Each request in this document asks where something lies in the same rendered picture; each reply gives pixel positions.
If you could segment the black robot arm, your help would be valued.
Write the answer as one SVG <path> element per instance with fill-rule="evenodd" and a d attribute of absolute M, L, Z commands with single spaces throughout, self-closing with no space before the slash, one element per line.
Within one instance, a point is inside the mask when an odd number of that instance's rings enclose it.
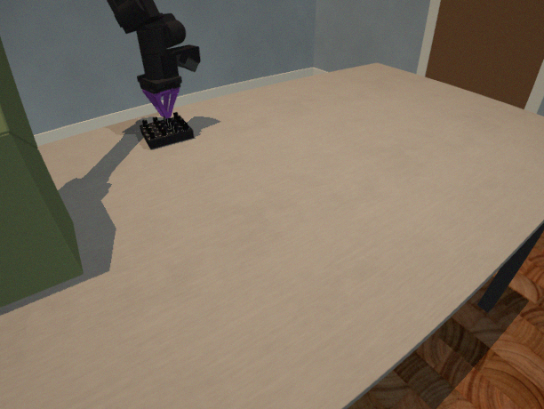
<path fill-rule="evenodd" d="M 189 44 L 168 49 L 181 44 L 186 37 L 184 26 L 172 13 L 160 13 L 154 0 L 107 1 L 125 34 L 137 32 L 140 54 L 157 54 L 167 50 L 165 55 L 161 55 L 164 78 L 178 76 L 178 65 L 196 72 L 201 61 L 199 46 Z"/>

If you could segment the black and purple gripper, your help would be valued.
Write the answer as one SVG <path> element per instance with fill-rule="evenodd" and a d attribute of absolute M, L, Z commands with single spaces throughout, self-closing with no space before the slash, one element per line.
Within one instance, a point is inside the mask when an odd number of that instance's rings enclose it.
<path fill-rule="evenodd" d="M 182 80 L 181 76 L 164 78 L 161 55 L 165 55 L 166 53 L 167 50 L 157 54 L 141 54 L 145 74 L 137 76 L 137 79 L 138 82 L 140 81 L 140 88 L 154 105 L 160 116 L 164 116 L 167 119 L 172 116 L 173 106 L 180 91 Z M 161 102 L 161 97 L 163 96 L 164 105 Z"/>

